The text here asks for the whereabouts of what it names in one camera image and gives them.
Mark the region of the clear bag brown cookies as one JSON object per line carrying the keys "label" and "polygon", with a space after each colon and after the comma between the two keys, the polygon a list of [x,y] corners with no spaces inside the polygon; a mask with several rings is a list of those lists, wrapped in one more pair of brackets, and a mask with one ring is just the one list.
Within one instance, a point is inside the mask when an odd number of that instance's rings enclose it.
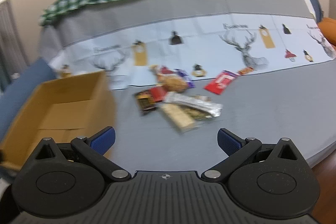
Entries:
{"label": "clear bag brown cookies", "polygon": [[183,93],[187,88],[187,82],[180,76],[175,74],[157,75],[158,83],[168,92]]}

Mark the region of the brown cardboard box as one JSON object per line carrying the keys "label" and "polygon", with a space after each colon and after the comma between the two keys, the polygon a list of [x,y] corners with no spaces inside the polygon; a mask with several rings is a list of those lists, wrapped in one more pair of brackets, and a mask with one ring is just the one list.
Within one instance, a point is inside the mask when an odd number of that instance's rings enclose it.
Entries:
{"label": "brown cardboard box", "polygon": [[47,81],[37,86],[1,141],[1,166],[20,170],[46,137],[68,143],[116,123],[116,103],[105,72]]}

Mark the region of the small orange candy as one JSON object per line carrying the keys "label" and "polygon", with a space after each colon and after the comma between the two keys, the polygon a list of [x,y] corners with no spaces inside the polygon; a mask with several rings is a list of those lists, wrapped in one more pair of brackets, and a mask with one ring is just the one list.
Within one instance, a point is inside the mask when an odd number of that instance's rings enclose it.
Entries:
{"label": "small orange candy", "polygon": [[246,67],[246,68],[243,68],[243,69],[240,69],[237,71],[237,75],[239,76],[243,76],[243,75],[248,75],[252,72],[254,72],[255,70],[251,67]]}

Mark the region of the white nougat bar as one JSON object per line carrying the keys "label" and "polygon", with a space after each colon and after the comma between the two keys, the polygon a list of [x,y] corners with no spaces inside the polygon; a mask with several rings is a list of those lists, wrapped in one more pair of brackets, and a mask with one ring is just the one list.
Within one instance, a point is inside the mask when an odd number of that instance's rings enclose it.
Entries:
{"label": "white nougat bar", "polygon": [[159,111],[165,117],[165,120],[180,133],[200,128],[200,124],[178,105],[163,103],[159,106]]}

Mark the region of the small red snack packet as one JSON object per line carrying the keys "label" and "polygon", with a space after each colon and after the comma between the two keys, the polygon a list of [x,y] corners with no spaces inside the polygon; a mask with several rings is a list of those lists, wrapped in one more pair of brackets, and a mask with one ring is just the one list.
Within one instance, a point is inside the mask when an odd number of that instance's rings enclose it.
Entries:
{"label": "small red snack packet", "polygon": [[155,86],[149,89],[149,91],[155,102],[162,102],[167,93],[165,88],[162,86]]}

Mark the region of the yellow cartoon candy bar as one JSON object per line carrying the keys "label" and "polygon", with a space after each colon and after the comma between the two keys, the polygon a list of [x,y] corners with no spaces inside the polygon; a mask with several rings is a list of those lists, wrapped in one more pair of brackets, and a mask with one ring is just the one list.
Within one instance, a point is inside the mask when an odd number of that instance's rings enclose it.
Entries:
{"label": "yellow cartoon candy bar", "polygon": [[157,81],[160,82],[162,80],[163,74],[161,73],[161,68],[159,65],[151,65],[149,69],[155,75]]}

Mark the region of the grey printed sofa cover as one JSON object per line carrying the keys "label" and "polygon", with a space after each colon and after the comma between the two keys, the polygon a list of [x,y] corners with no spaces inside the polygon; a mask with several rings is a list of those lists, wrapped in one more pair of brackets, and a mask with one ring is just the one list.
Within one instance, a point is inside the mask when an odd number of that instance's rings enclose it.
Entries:
{"label": "grey printed sofa cover", "polygon": [[[105,71],[117,104],[111,159],[128,169],[204,171],[224,158],[225,127],[242,138],[288,137],[309,165],[335,150],[335,50],[310,0],[127,0],[85,6],[42,28],[39,51],[59,72]],[[157,109],[142,115],[134,94],[186,71],[221,115],[180,133]],[[239,76],[237,71],[255,71]],[[238,77],[216,95],[222,71]]]}

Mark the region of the orange cushion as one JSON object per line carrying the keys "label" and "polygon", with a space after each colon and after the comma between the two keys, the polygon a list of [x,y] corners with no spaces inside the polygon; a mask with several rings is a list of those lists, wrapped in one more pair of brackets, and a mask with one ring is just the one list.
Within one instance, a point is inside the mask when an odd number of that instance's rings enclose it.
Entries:
{"label": "orange cushion", "polygon": [[323,36],[329,41],[333,47],[336,47],[336,20],[331,18],[323,18],[318,27]]}

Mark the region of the dark chocolate bar packet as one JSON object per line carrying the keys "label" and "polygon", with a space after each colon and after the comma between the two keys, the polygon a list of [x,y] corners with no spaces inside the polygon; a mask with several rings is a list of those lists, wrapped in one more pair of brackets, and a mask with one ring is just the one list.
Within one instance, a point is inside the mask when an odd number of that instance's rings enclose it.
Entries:
{"label": "dark chocolate bar packet", "polygon": [[157,105],[149,90],[143,90],[134,94],[137,106],[142,115],[146,115],[157,109]]}

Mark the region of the purple candy bar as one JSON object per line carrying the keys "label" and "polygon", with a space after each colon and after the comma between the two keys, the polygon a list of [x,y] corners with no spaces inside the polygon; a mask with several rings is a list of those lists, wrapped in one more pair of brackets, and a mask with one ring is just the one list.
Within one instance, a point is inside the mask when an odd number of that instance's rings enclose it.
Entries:
{"label": "purple candy bar", "polygon": [[175,72],[177,75],[179,75],[180,77],[184,79],[184,81],[187,83],[188,88],[195,87],[193,80],[191,79],[190,75],[186,71],[184,71],[183,69],[176,69]]}

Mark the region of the round seed cracker packet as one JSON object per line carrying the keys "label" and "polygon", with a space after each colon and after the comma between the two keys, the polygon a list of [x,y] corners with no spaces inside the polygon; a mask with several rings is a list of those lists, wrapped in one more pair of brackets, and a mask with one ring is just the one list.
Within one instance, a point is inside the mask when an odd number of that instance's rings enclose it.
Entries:
{"label": "round seed cracker packet", "polygon": [[181,106],[182,110],[189,115],[191,118],[193,118],[196,121],[202,121],[205,119],[211,119],[211,114],[204,112],[202,110],[198,110],[195,108],[187,107],[187,106]]}

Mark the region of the silver foil snack bar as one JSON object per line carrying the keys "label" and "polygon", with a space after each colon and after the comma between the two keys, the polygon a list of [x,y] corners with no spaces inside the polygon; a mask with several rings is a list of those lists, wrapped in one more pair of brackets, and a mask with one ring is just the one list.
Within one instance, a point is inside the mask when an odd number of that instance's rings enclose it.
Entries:
{"label": "silver foil snack bar", "polygon": [[205,112],[212,117],[219,117],[221,115],[221,111],[223,108],[223,105],[220,103],[204,101],[191,96],[185,96],[183,94],[179,94],[176,92],[168,92],[165,95],[163,102],[187,106],[192,109]]}

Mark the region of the grey curtain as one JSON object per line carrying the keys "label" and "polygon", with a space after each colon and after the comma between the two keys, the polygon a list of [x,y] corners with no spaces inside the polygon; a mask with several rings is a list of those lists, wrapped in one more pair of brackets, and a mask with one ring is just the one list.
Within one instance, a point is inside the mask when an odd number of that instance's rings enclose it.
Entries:
{"label": "grey curtain", "polygon": [[12,0],[1,0],[1,77],[5,84],[16,80],[29,66],[17,24]]}

